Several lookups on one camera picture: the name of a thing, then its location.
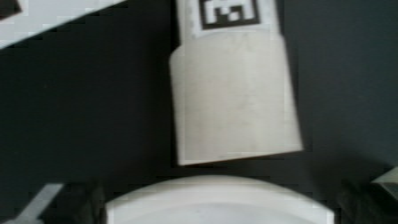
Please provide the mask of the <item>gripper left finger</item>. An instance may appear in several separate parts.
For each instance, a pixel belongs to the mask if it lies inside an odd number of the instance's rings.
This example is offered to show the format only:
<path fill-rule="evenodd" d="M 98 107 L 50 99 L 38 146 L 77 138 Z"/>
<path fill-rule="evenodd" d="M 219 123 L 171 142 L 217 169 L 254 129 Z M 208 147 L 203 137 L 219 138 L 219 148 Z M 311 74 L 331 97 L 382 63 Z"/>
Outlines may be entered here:
<path fill-rule="evenodd" d="M 105 224 L 101 184 L 46 184 L 11 224 Z"/>

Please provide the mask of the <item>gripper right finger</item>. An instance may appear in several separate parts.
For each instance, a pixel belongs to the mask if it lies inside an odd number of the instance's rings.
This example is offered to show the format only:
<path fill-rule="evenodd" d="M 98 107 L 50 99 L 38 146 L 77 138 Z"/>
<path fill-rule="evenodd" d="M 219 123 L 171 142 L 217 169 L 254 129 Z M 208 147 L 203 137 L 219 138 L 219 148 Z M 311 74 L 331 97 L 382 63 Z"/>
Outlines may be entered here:
<path fill-rule="evenodd" d="M 345 181 L 336 201 L 338 224 L 398 224 L 398 167 L 368 183 Z"/>

